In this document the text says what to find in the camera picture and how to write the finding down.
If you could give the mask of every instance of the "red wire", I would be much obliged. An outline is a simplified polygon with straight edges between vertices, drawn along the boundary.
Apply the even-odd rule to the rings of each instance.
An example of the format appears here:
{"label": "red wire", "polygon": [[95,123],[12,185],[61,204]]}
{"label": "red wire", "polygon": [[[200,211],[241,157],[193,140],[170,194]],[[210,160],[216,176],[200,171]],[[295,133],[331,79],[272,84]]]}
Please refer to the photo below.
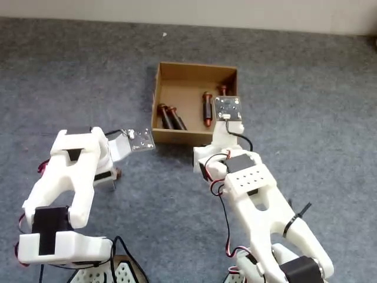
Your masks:
{"label": "red wire", "polygon": [[41,164],[39,164],[38,166],[38,173],[41,173],[43,175],[43,173],[45,172],[45,169],[46,169],[46,166],[49,162],[49,159],[43,161]]}
{"label": "red wire", "polygon": [[19,262],[19,264],[21,264],[24,267],[28,267],[30,264],[23,264],[21,261],[18,260],[18,245],[19,245],[19,242],[17,242],[14,246],[14,255],[16,256],[16,259]]}
{"label": "red wire", "polygon": [[[226,159],[229,159],[230,158],[230,150],[228,149],[227,150],[228,151],[228,155],[226,156]],[[206,168],[205,168],[205,170],[206,170],[206,174],[207,174],[207,177],[208,177],[208,179],[211,181],[211,182],[213,182],[213,179],[212,179],[212,177],[211,177],[211,175],[210,175],[210,172],[208,171],[208,169],[207,169],[207,166],[206,166]]]}

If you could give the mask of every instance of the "black wire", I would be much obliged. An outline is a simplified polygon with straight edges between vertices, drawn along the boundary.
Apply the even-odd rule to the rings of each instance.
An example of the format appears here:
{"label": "black wire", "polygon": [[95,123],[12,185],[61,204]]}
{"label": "black wire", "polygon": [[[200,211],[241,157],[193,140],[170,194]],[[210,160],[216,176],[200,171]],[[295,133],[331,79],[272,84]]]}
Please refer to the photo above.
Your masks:
{"label": "black wire", "polygon": [[113,245],[111,247],[111,253],[110,253],[110,270],[111,270],[111,276],[113,277],[114,283],[118,282],[117,276],[115,275],[115,267],[114,267],[114,257],[116,253],[117,253],[117,246],[114,240]]}
{"label": "black wire", "polygon": [[41,264],[41,271],[39,272],[39,283],[43,281],[43,272],[45,271],[45,265]]}
{"label": "black wire", "polygon": [[[230,241],[230,228],[229,228],[228,215],[227,215],[227,213],[226,213],[226,209],[225,209],[225,204],[224,204],[223,198],[222,198],[222,196],[221,196],[221,195],[222,195],[222,192],[220,191],[220,189],[221,189],[223,186],[224,186],[224,184],[222,184],[221,186],[219,186],[219,187],[217,188],[217,196],[220,198],[221,205],[223,206],[223,210],[224,210],[225,221],[226,221],[226,228],[227,228],[227,231],[228,231],[228,237],[227,237],[227,241],[226,241],[226,242],[227,242],[227,245],[228,245],[228,243],[229,243],[229,241]],[[250,261],[251,261],[253,264],[256,264],[256,263],[257,263],[256,258],[250,253],[250,251],[249,251],[248,249],[244,249],[244,248],[241,247],[241,246],[238,246],[237,248],[235,248],[235,249],[231,252],[231,254],[234,254],[235,251],[238,250],[238,249],[242,249],[242,250],[246,251],[246,252],[251,256]]]}
{"label": "black wire", "polygon": [[57,268],[61,268],[61,269],[68,269],[68,270],[82,270],[82,269],[89,269],[89,268],[93,268],[93,267],[98,267],[100,265],[103,265],[103,264],[106,264],[107,262],[110,261],[110,258],[104,262],[101,262],[100,264],[93,264],[91,266],[87,266],[87,267],[78,267],[78,268],[75,268],[75,267],[66,267],[66,266],[62,266],[62,265],[55,265],[55,264],[49,264],[50,266],[53,266],[53,267],[57,267]]}
{"label": "black wire", "polygon": [[231,134],[232,136],[240,137],[241,139],[244,139],[245,141],[247,141],[250,145],[250,151],[251,152],[253,151],[253,143],[252,143],[251,140],[249,140],[247,137],[245,137],[242,134],[237,134],[237,133],[234,133],[232,131],[229,131],[229,120],[226,120],[225,126],[226,126],[226,131],[228,132],[228,134]]}
{"label": "black wire", "polygon": [[208,164],[208,161],[210,161],[210,159],[211,159],[212,157],[219,156],[219,155],[225,155],[225,156],[228,156],[228,154],[226,154],[226,153],[216,153],[216,154],[212,155],[210,158],[208,158],[207,161],[206,161],[205,164],[204,164],[204,171],[205,171],[205,173],[206,173],[206,175],[207,175],[207,178],[208,178],[211,182],[212,182],[213,180],[212,180],[211,176],[209,176],[209,175],[207,174],[207,164]]}
{"label": "black wire", "polygon": [[116,133],[121,133],[122,130],[121,129],[118,129],[118,130],[114,130],[114,131],[108,131],[107,133],[105,133],[105,136],[110,136],[112,134],[116,134]]}
{"label": "black wire", "polygon": [[142,269],[142,267],[140,266],[140,264],[135,260],[135,258],[131,255],[130,251],[128,250],[127,246],[125,245],[125,242],[123,241],[123,239],[120,237],[120,236],[116,236],[115,239],[114,239],[114,246],[116,246],[116,243],[117,241],[120,241],[120,243],[122,244],[122,247],[124,249],[124,251],[126,252],[126,254],[131,258],[131,260],[135,263],[135,265],[137,266],[137,268],[141,271],[142,275],[145,277],[145,280],[147,281],[147,283],[149,282],[149,279],[148,279],[148,276],[147,274],[145,273],[145,271]]}
{"label": "black wire", "polygon": [[123,239],[120,236],[116,236],[114,238],[114,240],[112,240],[113,245],[111,246],[110,258],[107,261],[104,261],[104,262],[102,262],[100,264],[94,264],[94,265],[83,267],[83,268],[71,268],[71,267],[65,267],[65,266],[54,265],[54,264],[50,264],[50,265],[54,266],[54,267],[57,267],[57,268],[62,268],[62,269],[81,270],[81,269],[88,269],[88,268],[98,267],[98,266],[100,266],[102,264],[105,264],[105,263],[107,263],[107,262],[110,261],[111,276],[113,277],[113,281],[117,282],[117,276],[115,274],[115,266],[114,266],[114,257],[115,257],[115,255],[117,253],[117,241],[121,242],[122,247],[123,247],[124,251],[126,252],[126,254],[135,263],[135,265],[137,266],[137,268],[140,270],[140,272],[142,273],[142,275],[145,277],[146,282],[149,283],[149,279],[148,279],[147,274],[142,269],[142,267],[140,266],[140,264],[135,260],[135,258],[131,255],[130,251],[128,250],[128,248],[127,248],[127,246],[125,244],[125,242],[123,241]]}

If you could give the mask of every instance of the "perforated base plate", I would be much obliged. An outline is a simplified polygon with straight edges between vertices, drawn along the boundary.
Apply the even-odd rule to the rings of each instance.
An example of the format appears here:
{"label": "perforated base plate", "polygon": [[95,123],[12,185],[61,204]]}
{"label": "perforated base plate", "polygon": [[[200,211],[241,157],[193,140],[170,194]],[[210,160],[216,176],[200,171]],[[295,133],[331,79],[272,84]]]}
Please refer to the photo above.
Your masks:
{"label": "perforated base plate", "polygon": [[223,283],[243,283],[244,276],[236,274],[228,274]]}
{"label": "perforated base plate", "polygon": [[[137,283],[136,276],[129,262],[121,262],[115,270],[117,283]],[[67,283],[114,283],[111,276],[110,263],[88,269],[78,270]]]}

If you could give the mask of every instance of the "wire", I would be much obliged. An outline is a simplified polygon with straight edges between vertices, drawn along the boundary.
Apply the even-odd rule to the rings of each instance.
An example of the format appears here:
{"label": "wire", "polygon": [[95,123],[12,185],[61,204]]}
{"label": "wire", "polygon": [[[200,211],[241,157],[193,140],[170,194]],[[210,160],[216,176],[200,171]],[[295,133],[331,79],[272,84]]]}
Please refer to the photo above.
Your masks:
{"label": "wire", "polygon": [[240,270],[239,270],[239,267],[237,265],[233,265],[233,266],[228,268],[228,272],[229,272],[229,274],[235,275],[235,274],[239,274]]}
{"label": "wire", "polygon": [[140,266],[140,264],[135,260],[135,258],[131,255],[130,251],[128,250],[127,246],[125,245],[125,242],[123,241],[123,239],[120,237],[120,236],[116,236],[115,239],[114,239],[114,243],[113,243],[113,246],[115,247],[114,248],[114,251],[116,250],[116,244],[117,244],[117,241],[120,241],[120,243],[122,244],[122,247],[125,251],[125,253],[131,258],[131,260],[135,263],[135,265],[137,266],[137,268],[140,270],[140,272],[142,273],[142,275],[144,276],[146,282],[148,283],[149,282],[149,279],[148,279],[148,276],[147,274],[145,273],[145,271],[142,269],[142,267]]}
{"label": "wire", "polygon": [[43,161],[41,164],[39,164],[39,166],[38,166],[38,173],[40,173],[40,174],[43,175],[43,173],[46,170],[46,166],[47,166],[48,162],[49,162],[49,159],[47,159],[47,160]]}
{"label": "wire", "polygon": [[18,260],[18,245],[19,245],[19,242],[17,242],[17,243],[14,245],[14,255],[15,255],[17,261],[18,261],[19,264],[21,264],[23,267],[28,267],[28,266],[30,266],[30,264],[24,264],[24,263],[22,263],[21,261]]}
{"label": "wire", "polygon": [[240,137],[241,139],[244,139],[245,141],[247,141],[250,145],[250,151],[251,152],[253,151],[253,143],[252,143],[251,140],[249,140],[247,137],[245,137],[242,134],[237,134],[237,133],[234,133],[232,131],[229,131],[229,120],[226,120],[225,126],[226,126],[226,131],[228,132],[228,134],[231,134],[232,136]]}
{"label": "wire", "polygon": [[214,186],[215,184],[219,183],[219,182],[222,182],[222,181],[224,181],[224,179],[215,180],[215,181],[213,181],[213,182],[211,183],[211,185],[210,185],[210,191],[211,191],[211,194],[212,194],[212,195],[214,195],[214,196],[219,196],[218,193],[214,193],[214,192],[213,192],[213,186]]}
{"label": "wire", "polygon": [[18,219],[18,230],[22,234],[26,234],[26,232],[24,230],[22,230],[22,228],[21,228],[21,226],[22,226],[22,220],[24,220],[24,218],[25,218],[25,212]]}
{"label": "wire", "polygon": [[112,134],[116,134],[116,133],[122,133],[122,129],[117,129],[117,130],[113,130],[113,131],[108,131],[107,133],[105,133],[105,136],[110,136]]}
{"label": "wire", "polygon": [[253,256],[252,252],[245,246],[237,246],[236,248],[233,249],[232,252],[230,252],[230,228],[229,228],[229,221],[228,221],[228,215],[226,213],[226,208],[225,208],[225,204],[224,204],[224,201],[223,201],[223,198],[222,198],[222,194],[223,192],[220,191],[220,189],[224,186],[224,184],[222,184],[221,186],[219,186],[217,188],[217,196],[220,198],[220,201],[221,201],[221,205],[223,207],[223,210],[224,210],[224,216],[225,216],[225,221],[226,221],[226,227],[227,227],[227,233],[228,233],[228,236],[227,236],[227,240],[226,240],[226,246],[225,246],[225,251],[226,251],[226,255],[229,257],[229,258],[232,258],[234,257],[234,255],[236,254],[236,251],[239,250],[239,249],[242,249],[244,251],[246,251],[250,256],[251,256],[251,259],[250,261],[254,264],[257,263],[257,260],[256,258]]}
{"label": "wire", "polygon": [[212,179],[212,177],[211,177],[211,175],[210,175],[210,172],[208,172],[208,170],[207,170],[207,164],[208,164],[208,162],[210,161],[210,159],[212,159],[212,158],[215,157],[215,156],[219,156],[219,155],[226,156],[226,159],[228,159],[228,158],[230,157],[230,150],[228,150],[228,154],[227,154],[227,153],[216,153],[216,154],[212,155],[210,158],[208,158],[207,161],[205,162],[205,164],[204,164],[204,169],[205,169],[205,171],[206,171],[207,178],[208,178],[209,181],[211,181],[211,182],[213,181],[213,179]]}
{"label": "wire", "polygon": [[39,272],[39,283],[43,281],[43,272],[45,271],[45,265],[41,264],[41,271]]}

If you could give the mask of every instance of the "black zip tie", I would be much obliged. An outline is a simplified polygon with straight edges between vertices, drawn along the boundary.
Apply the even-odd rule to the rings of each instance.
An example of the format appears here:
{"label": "black zip tie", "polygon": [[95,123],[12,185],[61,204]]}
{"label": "black zip tie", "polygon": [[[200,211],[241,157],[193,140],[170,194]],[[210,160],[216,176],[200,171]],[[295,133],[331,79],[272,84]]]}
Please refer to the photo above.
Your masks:
{"label": "black zip tie", "polygon": [[284,228],[284,232],[283,232],[283,237],[285,238],[287,236],[287,232],[289,230],[289,228],[291,227],[291,225],[294,223],[294,221],[297,219],[297,218],[302,218],[302,216],[304,215],[304,213],[312,206],[312,204],[310,202],[307,203],[307,205],[299,212],[299,213],[296,213],[294,215],[294,217],[292,217],[292,219],[288,222],[288,224],[285,226]]}

